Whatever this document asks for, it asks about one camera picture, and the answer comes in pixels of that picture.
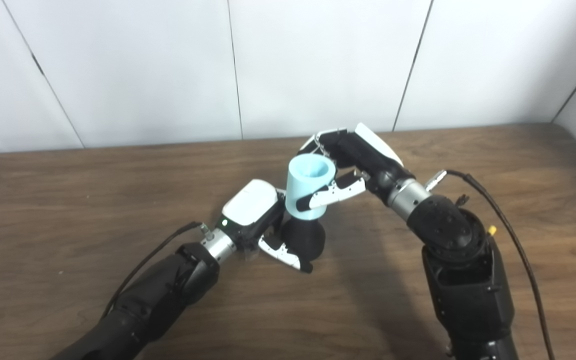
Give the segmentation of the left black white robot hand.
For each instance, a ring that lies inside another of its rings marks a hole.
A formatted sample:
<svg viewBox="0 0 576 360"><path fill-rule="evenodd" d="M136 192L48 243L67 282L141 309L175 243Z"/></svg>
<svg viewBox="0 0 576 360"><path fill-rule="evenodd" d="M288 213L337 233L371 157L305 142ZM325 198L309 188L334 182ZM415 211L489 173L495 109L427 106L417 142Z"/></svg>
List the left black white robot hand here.
<svg viewBox="0 0 576 360"><path fill-rule="evenodd" d="M250 180L222 207L214 228L210 253L218 261L226 255L240 252L252 261L263 252L282 264L305 274L313 272L313 265L303 255L281 239L286 214L286 192L265 180Z"/></svg>

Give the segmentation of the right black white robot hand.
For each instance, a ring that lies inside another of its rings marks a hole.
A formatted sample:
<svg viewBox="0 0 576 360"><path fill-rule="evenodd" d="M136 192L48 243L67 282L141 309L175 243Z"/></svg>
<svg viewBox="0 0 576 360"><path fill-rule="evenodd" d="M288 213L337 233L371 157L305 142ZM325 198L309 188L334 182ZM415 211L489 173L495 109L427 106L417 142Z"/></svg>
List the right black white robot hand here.
<svg viewBox="0 0 576 360"><path fill-rule="evenodd" d="M342 202L365 191L398 214L396 198L405 183L414 178L393 149L363 123L354 130L346 128L320 131L298 150L298 155L322 155L333 162L335 170L354 168L310 194L295 201L300 212Z"/></svg>

